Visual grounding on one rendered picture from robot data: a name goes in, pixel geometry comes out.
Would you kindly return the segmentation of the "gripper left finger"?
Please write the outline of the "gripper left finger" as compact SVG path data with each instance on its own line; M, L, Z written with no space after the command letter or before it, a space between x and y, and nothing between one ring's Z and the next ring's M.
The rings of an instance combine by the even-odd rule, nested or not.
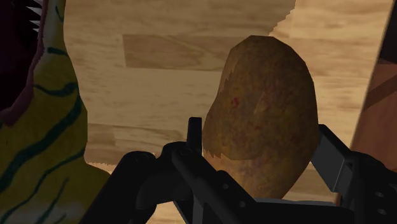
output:
M256 201L201 152L202 120L191 117L187 140L166 144L158 158L127 153L80 224L145 224L166 202L175 203L187 224L254 224Z

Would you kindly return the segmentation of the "brown potato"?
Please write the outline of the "brown potato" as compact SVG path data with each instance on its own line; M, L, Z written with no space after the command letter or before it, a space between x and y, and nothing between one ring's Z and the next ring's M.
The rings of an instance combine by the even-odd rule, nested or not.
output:
M270 36L233 47L202 139L204 158L252 197L284 197L319 144L316 93L304 60Z

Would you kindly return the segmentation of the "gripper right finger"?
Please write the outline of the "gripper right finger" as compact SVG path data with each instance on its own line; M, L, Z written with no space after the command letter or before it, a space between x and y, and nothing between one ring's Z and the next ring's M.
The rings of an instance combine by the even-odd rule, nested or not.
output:
M311 163L354 224L397 224L397 172L365 153L351 151L326 125Z

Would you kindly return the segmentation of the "yellow green striped dinosaur toy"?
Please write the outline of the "yellow green striped dinosaur toy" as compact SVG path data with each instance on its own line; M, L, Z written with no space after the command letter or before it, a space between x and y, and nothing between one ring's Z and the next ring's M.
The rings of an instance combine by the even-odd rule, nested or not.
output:
M66 0L0 0L0 224L78 224L108 173L64 43Z

